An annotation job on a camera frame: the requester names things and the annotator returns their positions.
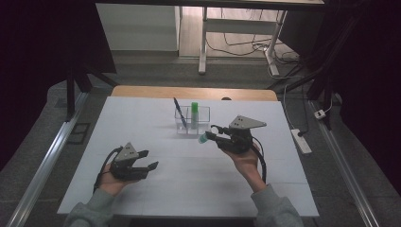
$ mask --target white table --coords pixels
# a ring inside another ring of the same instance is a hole
[[[265,149],[267,182],[279,196],[287,196],[301,216],[319,215],[280,102],[179,99],[181,105],[192,101],[210,107],[211,124],[228,127],[238,114],[266,122],[267,127],[252,129],[252,134]],[[147,179],[124,188],[114,201],[115,214],[255,217],[252,190],[230,158],[215,142],[199,144],[197,136],[177,134],[174,111],[171,98],[108,97],[58,213],[87,202],[106,156],[132,142],[137,150],[149,150],[134,166],[159,165]]]

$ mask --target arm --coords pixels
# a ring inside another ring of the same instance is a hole
[[[109,226],[113,218],[112,205],[114,197],[124,186],[134,182],[121,182],[109,172],[110,164],[106,165],[99,189],[87,204],[78,203],[68,215],[64,227]]]
[[[257,170],[258,158],[252,150],[242,154],[224,152],[233,159],[236,169],[253,190],[251,198],[258,211],[256,226],[304,226],[289,199],[278,197],[271,185],[262,181]]]

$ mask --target clear plastic container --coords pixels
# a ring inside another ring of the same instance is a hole
[[[183,124],[180,113],[175,110],[175,121],[177,126],[178,134],[204,134],[209,129],[210,122],[210,108],[209,107],[198,107],[198,124],[192,124],[192,115],[190,106],[180,106],[181,112],[183,113],[183,120],[186,123],[186,127]]]

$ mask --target sleeve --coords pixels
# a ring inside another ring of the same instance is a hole
[[[280,198],[268,185],[251,195],[257,208],[256,226],[304,226],[297,210],[287,197]]]
[[[64,227],[105,226],[113,218],[114,197],[98,189],[87,204],[78,203],[68,215]]]

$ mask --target power strip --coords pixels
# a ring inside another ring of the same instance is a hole
[[[312,150],[310,149],[304,137],[302,135],[298,135],[299,132],[300,130],[291,130],[292,137],[294,137],[295,142],[297,142],[298,148],[301,150],[302,154],[311,153]]]

